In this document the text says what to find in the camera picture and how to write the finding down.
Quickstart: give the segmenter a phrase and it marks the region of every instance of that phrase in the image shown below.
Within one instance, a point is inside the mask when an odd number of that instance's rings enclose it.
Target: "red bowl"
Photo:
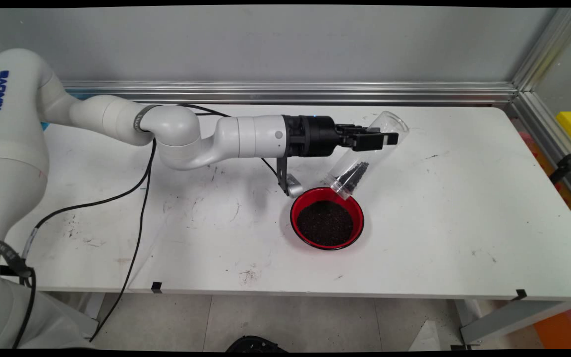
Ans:
[[[297,219],[299,219],[299,214],[307,206],[310,206],[312,203],[319,201],[331,201],[337,203],[338,205],[342,206],[342,208],[347,210],[349,216],[351,216],[351,221],[353,222],[353,229],[351,229],[351,235],[349,236],[349,240],[347,240],[347,242],[339,245],[321,245],[309,240],[301,233],[299,226],[296,223]],[[334,190],[329,187],[317,187],[315,189],[307,190],[301,196],[295,199],[294,203],[292,204],[292,208],[290,208],[290,223],[292,224],[292,228],[294,229],[296,235],[299,236],[302,241],[318,249],[336,250],[350,246],[356,241],[356,239],[358,239],[358,237],[360,237],[360,234],[363,232],[364,221],[365,219],[363,218],[363,210],[358,205],[358,202],[353,199],[353,197],[342,199],[336,194],[336,192],[334,192]]]

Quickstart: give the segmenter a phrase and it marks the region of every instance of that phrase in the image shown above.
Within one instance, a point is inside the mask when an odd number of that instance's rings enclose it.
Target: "kinova logo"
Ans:
[[[6,93],[7,76],[8,76],[7,70],[2,70],[0,72],[0,110],[1,106],[4,104],[4,94]]]

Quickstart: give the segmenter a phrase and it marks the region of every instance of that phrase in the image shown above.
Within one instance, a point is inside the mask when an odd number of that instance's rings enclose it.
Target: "black tape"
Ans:
[[[143,130],[140,129],[140,122],[142,121],[142,117],[145,116],[145,114],[147,113],[147,111],[150,111],[151,109],[155,108],[155,107],[159,107],[159,104],[151,104],[150,106],[145,106],[145,108],[143,108],[140,113],[138,113],[138,115],[136,115],[136,118],[134,118],[133,120],[133,128],[136,129],[136,131],[138,131],[138,133],[149,133],[148,130]]]
[[[514,299],[510,300],[510,301],[517,301],[517,300],[522,300],[523,298],[527,298],[528,294],[526,294],[525,289],[517,289],[517,297],[515,297]]]
[[[32,274],[30,269],[25,265],[23,259],[14,251],[14,249],[0,240],[0,254],[6,260],[9,268],[12,269],[18,276],[22,278],[29,278]]]
[[[161,282],[154,282],[151,285],[151,291],[154,292],[154,294],[162,294],[162,290],[160,290],[160,288],[163,287],[163,283]]]

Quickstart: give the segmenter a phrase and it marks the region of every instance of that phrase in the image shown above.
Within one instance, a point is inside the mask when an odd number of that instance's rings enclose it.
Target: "grey wall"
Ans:
[[[509,81],[555,9],[220,5],[0,9],[0,52],[65,80]]]
[[[535,91],[555,116],[571,111],[571,42],[555,59]]]

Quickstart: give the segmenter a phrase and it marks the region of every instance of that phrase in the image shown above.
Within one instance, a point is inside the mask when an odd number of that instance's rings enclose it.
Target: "black cable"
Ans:
[[[37,292],[37,274],[34,272],[34,269],[29,267],[30,269],[30,278],[32,278],[32,285],[30,285],[30,300],[28,300],[28,307],[25,309],[25,316],[23,317],[23,322],[21,327],[19,328],[19,332],[16,334],[16,339],[14,339],[14,344],[12,348],[15,349],[19,346],[21,342],[21,338],[23,337],[23,332],[25,332],[25,327],[28,325],[28,321],[30,320],[30,314],[32,313],[32,307],[34,306],[34,295]]]
[[[151,158],[149,159],[149,162],[152,161],[152,159],[154,158],[154,152],[156,151],[156,140],[154,139],[153,142],[153,148],[151,151]],[[142,185],[142,183],[145,181],[145,178],[147,178],[147,175],[149,173],[147,171],[145,171],[145,175],[140,179],[140,181],[136,184],[136,186],[132,187],[130,190],[128,190],[127,192],[123,192],[117,196],[108,198],[108,199],[104,199],[102,201],[97,201],[97,202],[92,202],[92,203],[84,203],[83,205],[76,205],[76,206],[70,206],[70,207],[65,207],[65,208],[61,208],[60,210],[56,210],[52,213],[50,213],[49,215],[46,215],[45,217],[43,217],[43,219],[41,219],[39,221],[39,223],[37,223],[36,226],[34,226],[35,229],[40,228],[40,226],[43,225],[43,223],[45,223],[48,219],[54,217],[55,215],[59,214],[59,213],[63,213],[66,211],[70,211],[70,210],[75,210],[77,208],[84,208],[84,207],[91,207],[91,206],[97,206],[97,205],[102,205],[103,203],[107,203],[107,202],[111,202],[114,201],[114,199],[119,199],[121,197],[125,197],[128,194],[134,192],[136,189],[138,189],[140,187],[140,185]]]
[[[179,106],[182,106],[182,107],[186,107],[186,108],[199,109],[199,110],[201,110],[201,111],[209,112],[209,113],[214,114],[214,115],[220,115],[220,116],[225,116],[225,117],[229,117],[229,116],[230,116],[230,115],[225,115],[224,113],[220,113],[220,112],[218,112],[218,111],[214,111],[213,109],[204,108],[204,107],[201,107],[201,106],[196,106],[195,104],[184,104],[184,103],[181,103],[181,104],[178,104],[178,105],[179,105]]]
[[[214,111],[213,109],[209,109],[209,108],[204,108],[201,106],[196,106],[195,104],[178,104],[179,106],[182,107],[186,107],[186,108],[194,108],[194,109],[199,109],[201,111],[205,111],[207,113],[195,113],[195,115],[198,116],[202,116],[202,115],[219,115],[219,116],[224,116],[224,117],[230,117],[229,115],[225,115],[224,113],[218,112],[218,111]],[[272,169],[272,166],[270,166],[270,164],[268,163],[268,161],[266,161],[264,158],[261,158],[261,161],[263,161],[263,163],[265,163],[267,165],[267,167],[270,169],[270,171],[272,171],[273,174],[275,174],[275,177],[277,177],[277,180],[279,180],[279,175],[277,175],[277,172],[275,171],[275,169]]]
[[[50,218],[54,217],[55,215],[57,215],[59,213],[66,212],[69,210],[75,210],[76,208],[84,208],[84,207],[89,207],[89,206],[101,205],[102,203],[111,202],[111,201],[114,201],[115,199],[119,199],[120,197],[125,197],[126,195],[130,194],[131,192],[134,192],[138,187],[140,187],[140,185],[142,185],[144,180],[147,179],[147,188],[145,189],[145,199],[144,199],[144,202],[142,204],[142,212],[140,212],[140,228],[138,229],[138,241],[136,242],[136,250],[134,251],[133,259],[131,260],[131,266],[129,266],[129,272],[127,272],[127,278],[125,278],[124,285],[122,286],[122,290],[120,290],[120,294],[118,295],[118,299],[114,303],[114,306],[109,311],[109,314],[107,314],[107,316],[105,316],[103,322],[100,323],[100,325],[98,325],[96,332],[91,337],[91,339],[89,339],[90,341],[92,339],[94,339],[94,337],[97,335],[98,331],[100,331],[100,328],[105,324],[105,321],[107,321],[107,318],[109,318],[109,315],[111,315],[112,311],[114,310],[114,308],[118,304],[118,301],[120,301],[122,293],[124,292],[125,287],[127,286],[127,282],[129,282],[129,275],[131,274],[131,269],[133,268],[134,261],[136,260],[136,254],[138,254],[138,247],[140,246],[140,238],[142,237],[142,221],[143,221],[143,216],[145,213],[145,205],[147,203],[147,197],[149,196],[149,184],[150,184],[150,179],[151,179],[151,165],[154,162],[155,153],[156,153],[156,140],[154,139],[153,144],[152,144],[152,148],[151,148],[151,156],[149,157],[149,163],[147,164],[147,169],[145,170],[145,175],[140,179],[138,184],[136,186],[134,186],[134,188],[128,190],[127,192],[119,194],[117,196],[114,196],[114,197],[111,197],[108,199],[104,199],[102,201],[97,201],[97,202],[93,202],[93,203],[86,203],[84,205],[76,205],[76,206],[61,208],[60,210],[56,210],[56,211],[50,213],[49,215],[47,215],[46,217],[41,219],[39,221],[39,223],[36,224],[36,226],[34,226],[34,229],[38,230],[43,225],[43,223],[45,223],[47,220],[49,220]],[[23,335],[23,332],[25,331],[25,327],[28,323],[28,320],[30,319],[30,313],[32,312],[32,307],[34,305],[34,295],[36,293],[36,273],[34,273],[34,269],[32,269],[32,268],[30,268],[30,269],[32,270],[32,274],[30,275],[30,277],[32,278],[32,284],[30,284],[30,281],[28,278],[20,278],[20,282],[19,282],[22,285],[26,285],[27,287],[30,287],[30,300],[28,302],[28,308],[25,312],[25,318],[23,319],[23,323],[22,323],[20,332],[16,337],[16,341],[14,342],[13,348],[16,348],[18,346],[19,342],[21,341],[21,337]]]
[[[131,264],[129,265],[129,271],[127,271],[127,278],[125,278],[125,282],[122,285],[122,289],[120,289],[120,294],[118,294],[118,298],[116,298],[116,301],[114,302],[113,306],[111,307],[111,310],[109,310],[109,312],[107,313],[107,315],[105,316],[103,321],[98,325],[98,327],[96,328],[96,331],[94,332],[94,334],[89,339],[90,342],[92,342],[94,340],[94,338],[96,337],[96,335],[98,335],[98,332],[100,332],[100,329],[103,327],[105,322],[107,322],[107,319],[109,318],[109,316],[112,314],[112,312],[116,308],[116,305],[118,305],[118,301],[120,301],[120,298],[122,297],[122,293],[124,293],[125,288],[127,287],[127,283],[129,282],[129,276],[131,275],[131,269],[133,269],[133,264],[134,264],[134,262],[136,262],[136,255],[138,255],[138,248],[140,247],[140,238],[142,237],[142,221],[143,221],[143,218],[145,217],[145,206],[147,206],[147,197],[149,196],[149,186],[150,186],[150,182],[151,182],[151,165],[152,165],[153,160],[154,160],[154,152],[155,151],[156,151],[156,140],[154,139],[154,149],[151,152],[151,158],[149,160],[149,165],[147,165],[147,174],[146,174],[146,176],[147,176],[147,189],[145,189],[145,199],[142,203],[142,210],[140,211],[140,228],[138,229],[138,240],[136,241],[136,250],[133,253],[133,258],[131,259]]]
[[[268,169],[270,169],[270,171],[272,171],[272,173],[275,174],[277,179],[279,179],[279,175],[277,175],[277,172],[275,171],[275,169],[272,169],[272,167],[270,166],[268,161],[266,161],[264,158],[261,158],[261,161],[263,161],[268,166]]]

